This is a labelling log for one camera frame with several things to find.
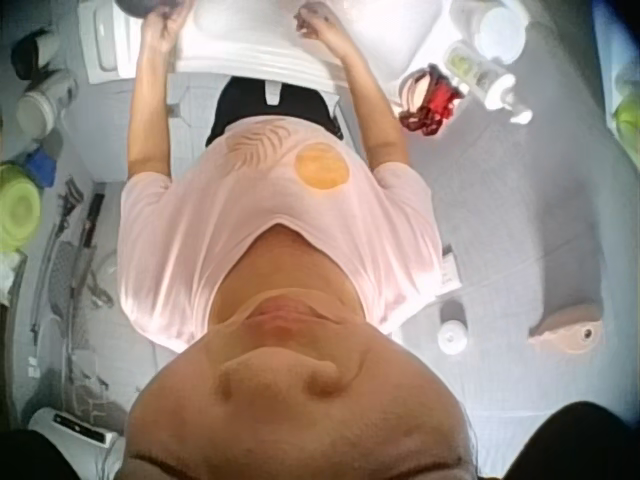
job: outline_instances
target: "white cap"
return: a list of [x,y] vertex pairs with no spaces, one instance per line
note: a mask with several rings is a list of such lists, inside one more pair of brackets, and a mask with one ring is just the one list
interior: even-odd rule
[[458,320],[450,320],[440,327],[438,345],[447,355],[457,355],[467,348],[469,337],[467,327]]
[[56,122],[56,112],[51,102],[37,91],[27,92],[20,97],[16,117],[24,133],[33,140],[46,137]]
[[515,62],[527,42],[527,25],[520,15],[506,7],[492,8],[479,22],[474,43],[489,60]]

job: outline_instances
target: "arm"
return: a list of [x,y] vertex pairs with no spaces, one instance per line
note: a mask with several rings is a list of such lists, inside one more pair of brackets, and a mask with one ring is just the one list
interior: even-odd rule
[[400,122],[367,60],[340,20],[321,2],[306,4],[297,20],[304,37],[320,40],[344,66],[371,170],[389,162],[409,165]]
[[129,123],[129,178],[144,172],[171,176],[167,65],[162,57],[141,54],[138,60]]
[[144,172],[171,176],[166,106],[169,58],[191,6],[192,1],[185,0],[172,12],[160,8],[142,25],[142,45],[129,122],[129,178]]

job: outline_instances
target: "bottle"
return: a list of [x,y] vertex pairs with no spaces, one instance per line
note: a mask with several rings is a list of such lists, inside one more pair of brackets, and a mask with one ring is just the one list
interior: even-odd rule
[[33,140],[46,137],[55,126],[58,115],[76,98],[78,83],[69,70],[60,70],[26,92],[16,111],[22,130]]
[[526,125],[533,118],[531,109],[520,103],[513,91],[516,77],[464,43],[457,42],[449,48],[445,65],[469,86],[471,93],[487,110],[511,110],[514,113],[511,123],[521,125]]

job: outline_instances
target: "person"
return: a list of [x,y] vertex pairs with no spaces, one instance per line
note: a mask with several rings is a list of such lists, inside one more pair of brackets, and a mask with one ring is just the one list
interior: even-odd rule
[[300,9],[344,66],[366,162],[317,92],[285,86],[269,106],[234,79],[172,180],[168,59],[190,8],[143,24],[119,290],[133,326],[180,354],[130,412],[118,479],[475,478],[460,403],[386,335],[436,295],[442,245],[366,59],[325,4]]

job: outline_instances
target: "sink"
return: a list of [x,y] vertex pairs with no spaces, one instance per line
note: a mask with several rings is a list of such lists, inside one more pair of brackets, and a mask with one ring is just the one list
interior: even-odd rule
[[[274,49],[309,51],[335,63],[315,42],[300,39],[294,14],[304,0],[201,0],[195,26],[211,39]],[[443,11],[441,0],[327,0],[383,82],[409,67]]]
[[[425,43],[443,43],[433,38],[440,36],[434,32],[442,30],[440,20],[448,21],[444,13],[451,4],[451,0],[325,1],[343,20],[385,91],[395,89],[387,86],[412,68]],[[180,36],[176,71],[262,78],[340,93],[347,84],[342,66],[320,43],[300,38],[295,31],[293,16],[304,3],[197,0]],[[127,16],[113,3],[121,78],[135,76],[140,26],[139,19]]]

